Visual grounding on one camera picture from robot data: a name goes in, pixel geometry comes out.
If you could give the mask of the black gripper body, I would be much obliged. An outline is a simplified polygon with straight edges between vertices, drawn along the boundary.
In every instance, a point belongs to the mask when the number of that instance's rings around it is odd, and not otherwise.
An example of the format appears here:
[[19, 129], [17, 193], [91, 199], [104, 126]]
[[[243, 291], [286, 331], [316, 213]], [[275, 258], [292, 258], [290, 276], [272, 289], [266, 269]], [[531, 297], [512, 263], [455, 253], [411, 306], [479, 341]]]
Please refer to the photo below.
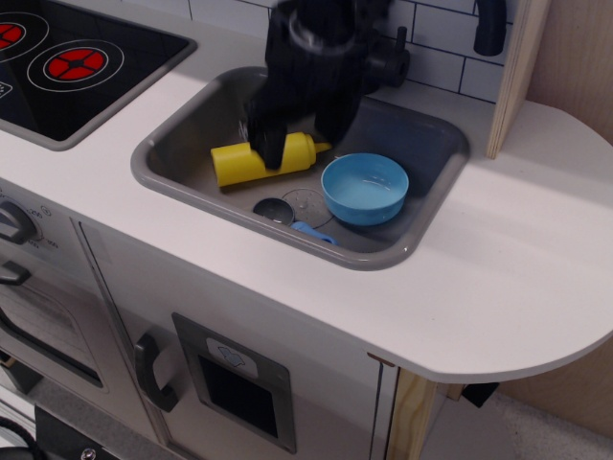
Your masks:
[[348, 108], [374, 92], [377, 21], [377, 9], [274, 9], [267, 79], [245, 103], [246, 120], [289, 124], [328, 104]]

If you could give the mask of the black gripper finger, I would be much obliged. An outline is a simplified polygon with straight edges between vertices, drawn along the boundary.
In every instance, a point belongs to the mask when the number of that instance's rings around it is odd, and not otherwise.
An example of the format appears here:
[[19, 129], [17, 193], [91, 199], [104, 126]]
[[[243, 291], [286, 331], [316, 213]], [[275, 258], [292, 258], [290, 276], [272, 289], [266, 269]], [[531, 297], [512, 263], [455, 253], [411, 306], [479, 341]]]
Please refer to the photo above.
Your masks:
[[268, 170], [278, 170], [283, 162], [286, 124], [283, 122], [248, 120], [248, 141]]
[[351, 107], [323, 107], [315, 114], [314, 127], [327, 142], [337, 144], [345, 137], [354, 117]]

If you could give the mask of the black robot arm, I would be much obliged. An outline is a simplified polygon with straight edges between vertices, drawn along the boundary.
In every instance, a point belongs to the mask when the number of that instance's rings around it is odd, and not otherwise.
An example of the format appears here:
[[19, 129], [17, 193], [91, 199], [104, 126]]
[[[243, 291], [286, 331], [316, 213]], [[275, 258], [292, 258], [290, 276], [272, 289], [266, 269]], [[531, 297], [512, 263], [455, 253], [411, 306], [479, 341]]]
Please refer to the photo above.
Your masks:
[[269, 18], [267, 78], [246, 104], [248, 141], [280, 168], [289, 125], [314, 116], [331, 143], [349, 130], [365, 93], [367, 60], [387, 1], [281, 1]]

